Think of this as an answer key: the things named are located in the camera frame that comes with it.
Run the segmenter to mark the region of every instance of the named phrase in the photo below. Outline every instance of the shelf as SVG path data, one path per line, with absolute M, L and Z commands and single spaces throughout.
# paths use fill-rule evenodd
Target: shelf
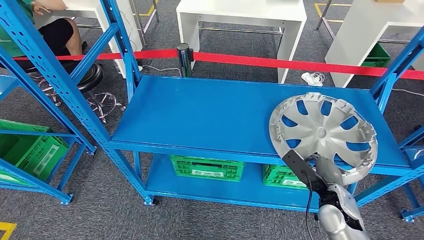
M 305 211 L 308 190 L 265 186 L 262 166 L 247 162 L 240 182 L 177 176 L 168 155 L 155 154 L 147 176 L 149 194 L 226 204 Z M 311 212 L 318 212 L 318 195 L 312 196 Z
M 369 91 L 352 88 L 144 76 L 108 145 L 282 165 L 269 136 L 269 118 L 280 102 L 308 92 L 344 99 L 373 124 L 379 151 L 372 173 L 411 170 Z

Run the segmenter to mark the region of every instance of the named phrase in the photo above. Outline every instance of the green plastic crate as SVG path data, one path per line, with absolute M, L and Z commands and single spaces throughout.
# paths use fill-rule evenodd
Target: green plastic crate
M 47 126 L 14 122 L 0 119 L 0 129 L 47 132 Z M 68 149 L 68 144 L 60 137 L 23 134 L 0 134 L 0 158 L 25 172 L 46 181 L 55 165 Z M 29 185 L 0 170 L 0 181 Z
M 245 163 L 242 161 L 170 155 L 178 176 L 240 182 Z
M 385 67 L 390 62 L 390 56 L 386 50 L 377 43 L 369 52 L 361 66 Z
M 19 184 L 25 186 L 32 186 L 26 181 L 21 180 L 20 178 L 15 177 L 14 175 L 0 170 L 0 182 L 6 182 L 8 184 Z
M 307 189 L 288 166 L 262 164 L 262 176 L 266 186 Z

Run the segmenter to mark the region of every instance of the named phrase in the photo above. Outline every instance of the person's hand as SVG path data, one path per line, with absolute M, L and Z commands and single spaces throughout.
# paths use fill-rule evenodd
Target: person's hand
M 32 5 L 32 11 L 34 13 L 38 14 L 38 15 L 41 15 L 41 16 L 44 15 L 44 13 L 41 10 L 44 10 L 44 11 L 50 13 L 50 11 L 45 6 L 43 6 L 39 3 L 31 2 L 31 5 Z

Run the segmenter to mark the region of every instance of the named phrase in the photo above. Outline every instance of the crate label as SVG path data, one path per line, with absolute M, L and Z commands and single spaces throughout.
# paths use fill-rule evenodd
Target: crate label
M 223 178 L 224 177 L 223 172 L 201 171 L 201 170 L 196 170 L 196 169 L 191 170 L 191 175 L 199 175 L 199 176 L 214 177 L 214 178 Z
M 19 182 L 17 179 L 15 179 L 11 176 L 8 176 L 8 175 L 3 175 L 3 174 L 0 174 L 0 179 L 4 179 L 4 180 L 7 180 L 7 181 L 13 181 L 13 182 Z
M 288 186 L 297 186 L 297 187 L 306 187 L 306 185 L 301 181 L 295 181 L 295 180 L 289 180 L 285 179 L 281 183 L 282 185 L 288 185 Z
M 35 167 L 32 172 L 34 172 L 37 175 L 40 175 L 43 169 L 46 167 L 46 165 L 50 162 L 50 159 L 52 159 L 53 155 L 55 155 L 56 151 L 59 149 L 59 146 L 52 145 L 48 152 L 44 155 L 42 160 L 38 163 L 38 165 Z

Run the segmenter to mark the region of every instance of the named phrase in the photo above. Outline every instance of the white desk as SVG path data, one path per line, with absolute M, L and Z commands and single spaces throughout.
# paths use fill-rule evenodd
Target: white desk
M 181 0 L 176 13 L 181 42 L 196 52 L 200 48 L 199 21 L 282 28 L 277 52 L 281 60 L 293 58 L 307 19 L 302 0 Z M 287 71 L 278 69 L 279 83 L 284 83 Z
M 63 11 L 53 11 L 52 13 L 44 13 L 43 16 L 34 14 L 35 26 L 42 26 L 53 22 L 60 17 L 79 17 L 98 19 L 101 29 L 105 31 L 109 27 L 105 12 L 99 0 L 64 0 L 67 8 Z M 137 24 L 134 19 L 133 10 L 129 0 L 117 0 L 119 10 L 122 14 L 122 20 L 126 28 L 129 39 L 132 41 L 132 50 L 141 51 L 143 49 L 142 41 L 137 30 Z M 119 53 L 118 45 L 114 39 L 109 42 L 109 47 L 112 53 Z M 122 59 L 115 60 L 119 71 L 123 78 L 125 76 L 125 65 Z
M 377 3 L 355 0 L 325 56 L 328 64 L 360 66 L 384 32 L 415 34 L 424 25 L 424 0 Z M 412 65 L 424 70 L 424 55 Z M 345 88 L 353 74 L 331 73 L 336 87 Z

